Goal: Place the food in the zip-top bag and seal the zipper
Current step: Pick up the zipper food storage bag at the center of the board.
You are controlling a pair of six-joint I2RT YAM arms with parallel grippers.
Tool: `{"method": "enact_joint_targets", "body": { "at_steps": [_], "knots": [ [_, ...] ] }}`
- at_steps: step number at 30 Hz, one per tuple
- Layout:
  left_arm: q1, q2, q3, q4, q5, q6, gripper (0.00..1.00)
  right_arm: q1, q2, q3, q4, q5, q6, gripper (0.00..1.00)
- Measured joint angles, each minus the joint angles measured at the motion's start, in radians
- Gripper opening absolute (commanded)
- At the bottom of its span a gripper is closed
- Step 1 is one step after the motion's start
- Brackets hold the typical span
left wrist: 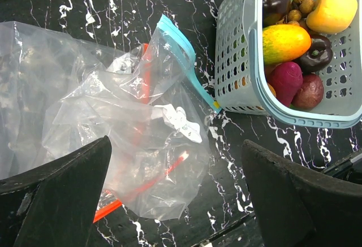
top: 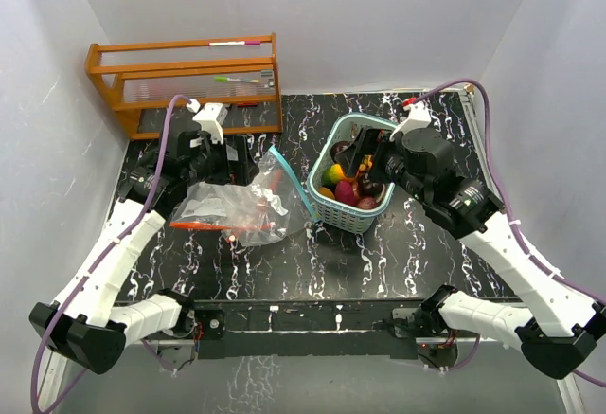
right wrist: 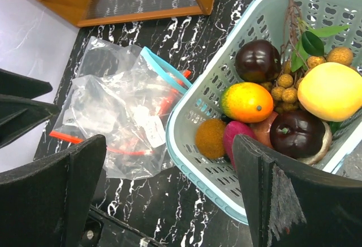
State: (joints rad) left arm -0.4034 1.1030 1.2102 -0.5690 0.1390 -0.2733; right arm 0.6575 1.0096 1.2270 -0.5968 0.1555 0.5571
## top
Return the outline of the green yellow mango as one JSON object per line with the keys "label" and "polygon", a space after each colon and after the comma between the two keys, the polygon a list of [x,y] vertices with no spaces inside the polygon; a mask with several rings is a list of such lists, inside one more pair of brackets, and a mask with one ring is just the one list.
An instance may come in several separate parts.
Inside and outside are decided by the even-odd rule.
{"label": "green yellow mango", "polygon": [[327,168],[322,175],[322,184],[327,187],[336,186],[339,182],[344,181],[346,176],[339,164],[333,164]]}

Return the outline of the magenta round fruit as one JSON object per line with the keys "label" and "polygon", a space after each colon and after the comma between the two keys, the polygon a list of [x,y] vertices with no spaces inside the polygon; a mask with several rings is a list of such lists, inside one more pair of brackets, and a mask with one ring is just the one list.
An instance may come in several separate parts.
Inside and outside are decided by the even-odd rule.
{"label": "magenta round fruit", "polygon": [[355,188],[348,181],[340,181],[336,185],[334,196],[336,201],[352,207],[359,201]]}

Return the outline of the red apple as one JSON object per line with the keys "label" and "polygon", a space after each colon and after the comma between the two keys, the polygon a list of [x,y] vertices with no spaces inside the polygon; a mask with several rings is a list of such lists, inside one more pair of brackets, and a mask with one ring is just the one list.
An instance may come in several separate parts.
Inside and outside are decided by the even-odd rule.
{"label": "red apple", "polygon": [[378,205],[379,203],[374,197],[368,196],[361,198],[355,206],[361,210],[372,210]]}

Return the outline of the blue-zipper clear bag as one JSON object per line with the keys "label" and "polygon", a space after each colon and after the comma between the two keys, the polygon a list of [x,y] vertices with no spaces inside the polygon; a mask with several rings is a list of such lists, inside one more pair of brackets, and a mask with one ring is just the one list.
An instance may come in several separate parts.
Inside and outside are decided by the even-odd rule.
{"label": "blue-zipper clear bag", "polygon": [[279,243],[314,224],[318,217],[294,170],[276,147],[258,162],[259,173],[244,188],[238,242],[245,247]]}

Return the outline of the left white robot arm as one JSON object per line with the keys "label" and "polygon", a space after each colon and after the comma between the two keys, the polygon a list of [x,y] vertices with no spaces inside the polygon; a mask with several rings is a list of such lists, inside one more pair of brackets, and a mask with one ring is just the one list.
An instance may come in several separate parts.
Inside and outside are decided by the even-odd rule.
{"label": "left white robot arm", "polygon": [[166,288],[129,307],[116,307],[116,298],[190,186],[246,186],[257,174],[244,135],[214,143],[207,132],[185,131],[171,150],[158,145],[145,152],[119,189],[111,216],[77,274],[52,302],[32,308],[29,322],[44,344],[103,374],[134,342],[162,331],[190,334],[196,315],[185,295]]}

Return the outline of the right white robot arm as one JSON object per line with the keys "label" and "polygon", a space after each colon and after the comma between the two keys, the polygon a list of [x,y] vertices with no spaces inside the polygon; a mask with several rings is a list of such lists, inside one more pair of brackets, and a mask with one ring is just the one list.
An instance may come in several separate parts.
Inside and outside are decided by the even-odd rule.
{"label": "right white robot arm", "polygon": [[431,128],[387,134],[364,127],[335,160],[351,176],[367,155],[372,181],[404,189],[523,302],[511,307],[442,285],[421,303],[411,323],[435,335],[460,330],[498,340],[557,380],[586,360],[605,334],[604,304],[532,262],[516,241],[501,200],[482,181],[457,172],[450,141]]}

